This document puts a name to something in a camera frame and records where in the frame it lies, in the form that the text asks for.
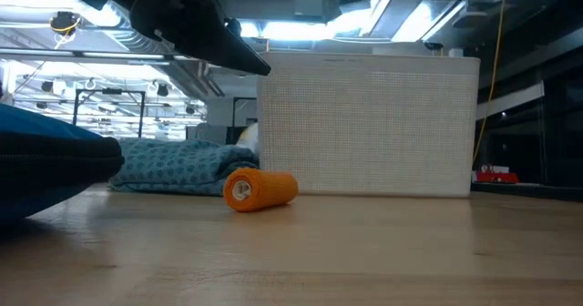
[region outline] white perforated panel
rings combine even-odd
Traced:
[[[304,193],[469,194],[479,60],[264,55],[261,167]]]

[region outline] wooden table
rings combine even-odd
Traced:
[[[1,305],[579,305],[583,205],[88,190],[0,240]]]

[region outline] wall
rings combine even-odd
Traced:
[[[233,99],[224,97],[211,99],[207,102],[207,122],[211,125],[228,126],[232,121]],[[256,100],[237,101],[235,112],[235,126],[247,126],[247,118],[257,118]]]

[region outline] folded blanket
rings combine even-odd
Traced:
[[[109,181],[117,191],[143,191],[221,196],[225,180],[237,168],[258,168],[259,159],[247,148],[208,141],[119,141],[126,163]]]

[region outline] orange roll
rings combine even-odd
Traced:
[[[232,209],[257,211],[284,205],[298,195],[298,181],[290,173],[240,168],[227,178],[223,195]]]

